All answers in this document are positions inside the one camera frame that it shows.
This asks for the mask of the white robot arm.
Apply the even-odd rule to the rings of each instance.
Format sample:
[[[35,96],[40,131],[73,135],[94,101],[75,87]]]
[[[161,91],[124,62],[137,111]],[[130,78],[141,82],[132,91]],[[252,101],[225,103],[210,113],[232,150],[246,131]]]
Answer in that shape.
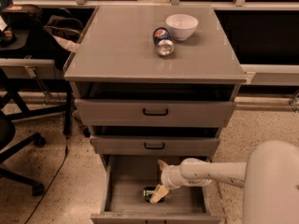
[[[161,184],[150,201],[171,189],[218,181],[243,189],[243,224],[299,224],[299,147],[278,140],[258,145],[246,162],[188,158],[179,165],[158,161]]]

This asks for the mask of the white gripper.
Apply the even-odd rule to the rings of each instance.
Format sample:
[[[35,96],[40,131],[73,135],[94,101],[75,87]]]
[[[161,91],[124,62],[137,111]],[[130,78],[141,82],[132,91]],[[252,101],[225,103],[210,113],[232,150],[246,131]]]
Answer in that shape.
[[[180,170],[179,165],[169,165],[163,160],[157,160],[161,170],[162,185],[158,185],[153,191],[149,202],[157,203],[164,198],[170,189],[179,189],[180,187],[189,187],[190,181],[186,179]]]

